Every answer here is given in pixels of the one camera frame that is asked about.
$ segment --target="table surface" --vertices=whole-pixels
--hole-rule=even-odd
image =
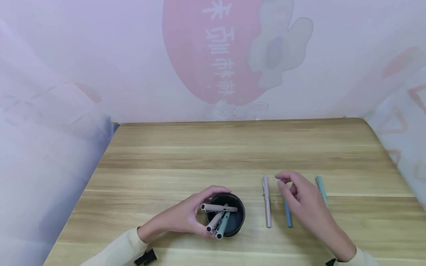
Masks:
[[[426,264],[426,213],[361,119],[125,124],[118,128],[45,265],[78,265],[124,231],[212,184],[241,198],[223,240],[166,233],[155,265],[324,265],[332,255],[293,217],[273,176],[323,176],[331,212],[381,265]],[[272,228],[261,178],[270,178]]]

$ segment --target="person's left hand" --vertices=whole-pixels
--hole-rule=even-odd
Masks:
[[[200,205],[208,202],[208,199],[218,193],[231,192],[224,186],[210,186],[205,190],[191,195],[175,206],[163,211],[138,228],[139,238],[148,243],[158,234],[171,231],[182,233],[194,233],[203,237],[214,237],[206,231],[206,226],[200,224],[197,219],[197,211]]]

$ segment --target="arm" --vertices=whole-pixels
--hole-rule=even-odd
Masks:
[[[125,232],[81,266],[133,266],[133,262],[147,249],[148,243],[166,231],[214,237],[213,234],[206,231],[206,226],[197,222],[196,214],[204,200],[222,192],[231,191],[223,186],[211,186],[190,196],[156,215],[146,224]]]
[[[335,266],[378,266],[376,260],[357,248],[337,225],[319,190],[297,172],[281,172],[275,176],[283,198],[292,213],[335,255]]]

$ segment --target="cream sleeve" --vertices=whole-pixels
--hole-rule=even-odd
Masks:
[[[367,252],[357,248],[355,257],[349,262],[338,262],[334,263],[334,266],[379,266],[379,263]]]
[[[148,244],[141,241],[133,228],[112,241],[106,248],[81,266],[134,266],[134,261],[143,255]]]

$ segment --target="pen holder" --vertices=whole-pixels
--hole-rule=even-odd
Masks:
[[[232,193],[220,193],[211,198],[209,204],[228,204],[229,207],[236,207],[238,209],[237,212],[230,213],[228,224],[223,234],[224,237],[232,237],[236,235],[240,231],[245,219],[245,210],[242,201]],[[207,222],[209,223],[215,215],[215,212],[206,213]]]

